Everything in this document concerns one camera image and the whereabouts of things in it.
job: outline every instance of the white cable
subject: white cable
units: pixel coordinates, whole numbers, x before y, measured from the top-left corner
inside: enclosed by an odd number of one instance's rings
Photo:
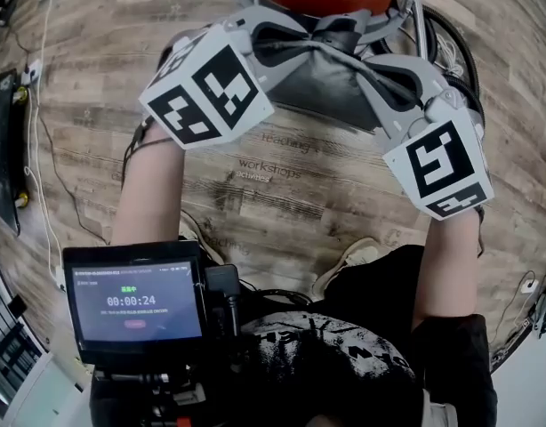
[[[407,30],[405,30],[405,28],[400,27],[399,31],[401,31],[404,35],[406,35],[409,39],[417,44],[414,36]],[[442,65],[438,61],[435,62],[435,65],[443,69],[443,71],[445,71],[446,73],[461,77],[464,73],[464,70],[462,69],[462,66],[457,63],[457,48],[455,44],[452,41],[445,40],[440,34],[437,34],[437,44],[439,51],[447,62],[447,66]]]
[[[53,231],[52,224],[50,223],[50,215],[48,213],[48,205],[46,204],[45,200],[45,194],[44,194],[44,185],[42,183],[42,173],[40,171],[40,147],[39,147],[39,140],[38,140],[38,116],[40,112],[40,89],[42,86],[42,76],[44,75],[44,48],[45,48],[45,40],[47,38],[48,33],[48,20],[50,19],[50,13],[52,12],[52,4],[53,0],[49,0],[48,2],[48,8],[45,13],[44,18],[44,33],[42,35],[42,48],[40,50],[40,65],[41,65],[41,72],[40,76],[38,76],[37,83],[36,83],[36,112],[34,117],[32,118],[32,97],[29,94],[28,91],[28,97],[30,99],[30,117],[28,119],[28,165],[24,168],[24,174],[27,176],[30,175],[32,179],[36,183],[36,191],[38,193],[38,202],[40,203],[40,209],[42,212],[42,218],[44,220],[44,230],[46,239],[48,241],[48,271],[50,272],[50,275],[53,279],[55,279],[55,275],[52,272],[52,242],[50,240],[50,236],[48,233],[48,229],[53,235],[53,238],[56,242],[56,246],[58,247],[58,255],[60,257],[60,266],[63,267],[63,255],[61,253],[61,246],[60,241],[58,240],[58,237],[56,236],[56,233]],[[35,136],[35,157],[36,157],[36,173],[37,178],[34,175],[32,169],[31,169],[31,161],[30,161],[30,139],[29,139],[29,127],[34,124],[34,136]]]
[[[457,63],[457,48],[453,41],[445,40],[439,33],[437,33],[437,44],[439,51],[443,54],[443,58],[447,62],[446,67],[439,65],[447,73],[461,77],[464,70],[462,66]]]
[[[534,293],[536,292],[536,290],[533,290],[532,293],[530,293],[530,295],[526,298],[526,300],[524,301],[524,303],[522,304],[522,308],[520,309],[520,311],[518,312],[518,315],[516,315],[516,317],[514,318],[514,326],[518,327],[520,326],[520,324],[516,324],[516,320],[518,318],[520,318],[520,316],[522,315],[522,312],[524,311],[524,308],[526,306],[526,304],[528,303],[528,301],[530,299],[532,299],[532,296],[534,295]]]
[[[31,168],[32,151],[30,150],[30,134],[32,133],[32,94],[29,88],[27,90],[28,90],[28,103],[30,105],[30,109],[28,114],[28,163],[26,166],[24,166],[24,174],[27,177],[31,177],[36,185],[36,192],[38,195],[38,204],[40,205],[40,212],[42,214],[42,223],[44,224],[45,238],[48,241],[48,272],[50,272],[50,276],[52,277],[52,279],[55,280],[55,276],[53,275],[53,272],[52,272],[52,263],[51,263],[52,242],[50,241],[50,234],[48,233],[48,226],[46,224],[44,208],[42,206],[41,188]],[[37,126],[35,125],[34,125],[34,133],[37,133]]]

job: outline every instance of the black device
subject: black device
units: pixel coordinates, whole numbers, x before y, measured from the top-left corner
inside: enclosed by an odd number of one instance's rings
[[[66,248],[63,259],[81,360],[97,381],[141,394],[116,417],[207,419],[237,365],[235,266],[205,267],[196,241]]]
[[[15,69],[0,73],[0,218],[16,235],[20,234],[20,222],[15,201],[28,196],[22,138],[28,92],[23,89],[20,93],[22,89]],[[16,93],[23,99],[15,99]]]

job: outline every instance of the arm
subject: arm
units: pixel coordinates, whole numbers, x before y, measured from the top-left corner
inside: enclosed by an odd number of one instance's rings
[[[423,252],[413,329],[431,317],[466,317],[477,307],[478,213],[431,221]]]
[[[143,143],[168,137],[159,124]],[[163,242],[178,238],[184,150],[174,141],[146,147],[132,156],[116,211],[111,245]]]
[[[479,223],[474,210],[431,222],[415,295],[414,371],[431,400],[455,406],[461,427],[496,425],[486,322],[473,315]]]

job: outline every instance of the timer display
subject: timer display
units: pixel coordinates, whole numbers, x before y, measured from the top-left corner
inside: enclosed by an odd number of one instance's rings
[[[202,336],[189,262],[73,269],[85,340],[151,342]]]
[[[127,296],[107,298],[107,305],[109,307],[118,307],[119,305],[125,305],[127,307],[130,305],[155,305],[156,303],[157,300],[154,295],[151,295],[150,297],[143,295],[142,297]]]

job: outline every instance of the sneaker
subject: sneaker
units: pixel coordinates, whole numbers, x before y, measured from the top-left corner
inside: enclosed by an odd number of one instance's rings
[[[342,254],[338,263],[321,275],[312,286],[313,301],[322,301],[325,298],[325,291],[330,283],[338,277],[341,270],[346,267],[369,264],[389,253],[389,249],[380,245],[372,238],[363,238],[349,246]]]
[[[208,257],[217,264],[222,266],[224,264],[223,258],[216,252],[210,245],[204,240],[202,231],[194,219],[186,212],[181,211],[181,227],[179,236],[186,240],[197,240],[198,244],[205,250]]]

